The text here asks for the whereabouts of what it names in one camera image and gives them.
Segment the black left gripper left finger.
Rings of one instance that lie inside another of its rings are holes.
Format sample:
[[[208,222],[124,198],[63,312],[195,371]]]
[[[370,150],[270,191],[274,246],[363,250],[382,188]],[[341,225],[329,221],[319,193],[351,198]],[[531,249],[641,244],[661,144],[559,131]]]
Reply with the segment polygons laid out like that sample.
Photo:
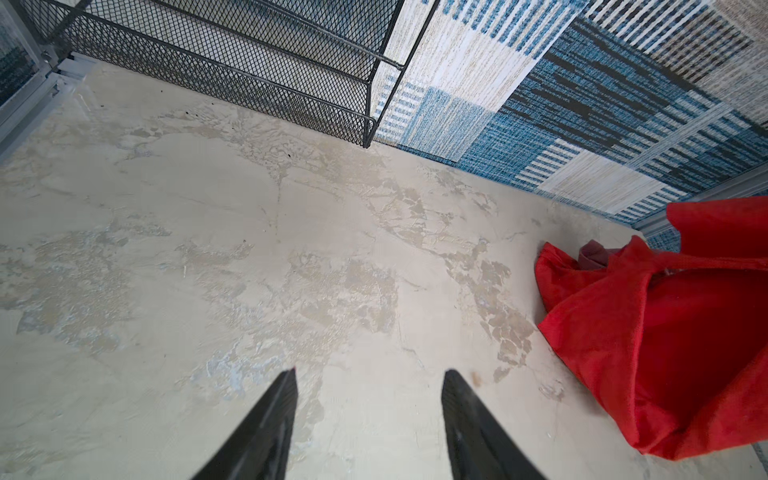
[[[287,471],[298,402],[294,368],[281,372],[196,479],[276,479]]]

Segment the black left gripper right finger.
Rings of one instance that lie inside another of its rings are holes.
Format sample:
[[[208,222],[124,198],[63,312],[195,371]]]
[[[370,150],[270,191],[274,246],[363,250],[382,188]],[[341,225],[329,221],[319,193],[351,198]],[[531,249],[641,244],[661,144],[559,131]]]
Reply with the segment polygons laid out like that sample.
[[[455,479],[544,479],[454,369],[445,372],[441,404]]]

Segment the red cloth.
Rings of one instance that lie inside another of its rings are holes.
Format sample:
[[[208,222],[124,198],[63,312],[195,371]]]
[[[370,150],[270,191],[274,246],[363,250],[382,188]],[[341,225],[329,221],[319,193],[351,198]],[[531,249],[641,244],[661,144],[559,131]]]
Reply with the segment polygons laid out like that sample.
[[[678,252],[639,237],[585,271],[552,244],[535,278],[554,353],[643,454],[767,437],[767,200],[672,203]]]

